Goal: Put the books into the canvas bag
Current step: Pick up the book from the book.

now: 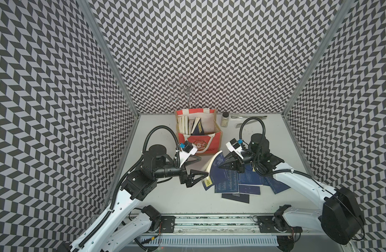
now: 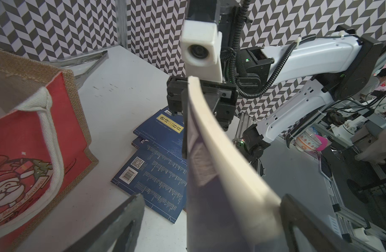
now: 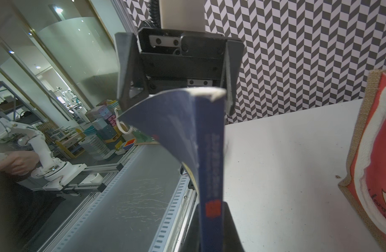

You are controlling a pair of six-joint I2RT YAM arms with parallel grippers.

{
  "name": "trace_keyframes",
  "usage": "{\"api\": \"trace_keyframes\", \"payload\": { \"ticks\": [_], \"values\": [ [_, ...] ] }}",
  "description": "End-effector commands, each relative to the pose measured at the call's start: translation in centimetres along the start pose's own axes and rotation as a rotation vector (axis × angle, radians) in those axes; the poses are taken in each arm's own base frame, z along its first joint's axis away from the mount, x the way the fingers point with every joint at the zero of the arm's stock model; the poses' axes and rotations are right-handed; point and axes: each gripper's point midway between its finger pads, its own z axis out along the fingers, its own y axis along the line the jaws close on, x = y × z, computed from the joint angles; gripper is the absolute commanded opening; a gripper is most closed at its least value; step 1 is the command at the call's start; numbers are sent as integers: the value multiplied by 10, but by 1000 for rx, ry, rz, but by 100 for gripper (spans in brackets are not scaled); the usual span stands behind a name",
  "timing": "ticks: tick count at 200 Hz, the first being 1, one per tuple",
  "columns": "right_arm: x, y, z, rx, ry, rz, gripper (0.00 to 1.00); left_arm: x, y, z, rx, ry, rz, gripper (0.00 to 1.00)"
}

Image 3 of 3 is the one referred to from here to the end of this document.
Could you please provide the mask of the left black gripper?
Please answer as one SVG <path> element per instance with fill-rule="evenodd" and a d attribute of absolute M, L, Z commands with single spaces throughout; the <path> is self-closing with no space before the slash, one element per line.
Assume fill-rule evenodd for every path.
<path fill-rule="evenodd" d="M 125 112 L 149 93 L 220 87 L 226 89 L 225 112 L 231 116 L 244 48 L 239 39 L 195 31 L 144 27 L 138 43 L 134 33 L 116 33 L 117 101 Z"/>

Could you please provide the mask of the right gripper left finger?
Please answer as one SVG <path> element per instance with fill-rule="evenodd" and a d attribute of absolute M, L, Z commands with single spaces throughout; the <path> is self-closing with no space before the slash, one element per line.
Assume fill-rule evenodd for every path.
<path fill-rule="evenodd" d="M 200 224 L 199 224 L 200 203 L 197 204 L 192 215 L 192 219 L 187 229 L 187 233 L 180 252 L 200 252 Z"/>

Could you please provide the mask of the operator hand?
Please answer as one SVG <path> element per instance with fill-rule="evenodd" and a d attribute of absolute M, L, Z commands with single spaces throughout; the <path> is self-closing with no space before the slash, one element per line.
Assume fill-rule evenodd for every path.
<path fill-rule="evenodd" d="M 23 176 L 32 172 L 40 158 L 34 151 L 14 151 L 0 162 L 0 172 Z"/>

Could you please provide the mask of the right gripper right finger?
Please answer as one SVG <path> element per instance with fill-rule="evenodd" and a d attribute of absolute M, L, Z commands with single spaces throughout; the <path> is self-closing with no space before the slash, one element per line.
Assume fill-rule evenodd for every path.
<path fill-rule="evenodd" d="M 244 252 L 239 238 L 234 219 L 227 202 L 223 206 L 223 251 L 224 252 Z"/>

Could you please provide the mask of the red burlap canvas bag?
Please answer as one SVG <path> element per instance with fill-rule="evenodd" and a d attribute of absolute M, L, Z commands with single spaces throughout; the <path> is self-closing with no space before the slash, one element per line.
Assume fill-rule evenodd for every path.
<path fill-rule="evenodd" d="M 373 70 L 339 189 L 386 252 L 386 70 Z"/>

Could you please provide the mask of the blue book map cover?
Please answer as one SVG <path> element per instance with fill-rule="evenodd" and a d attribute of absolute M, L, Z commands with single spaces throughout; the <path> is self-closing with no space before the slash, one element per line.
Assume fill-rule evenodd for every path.
<path fill-rule="evenodd" d="M 223 249 L 223 147 L 226 90 L 180 88 L 129 108 L 120 120 L 156 139 L 187 171 L 199 196 L 203 252 Z"/>

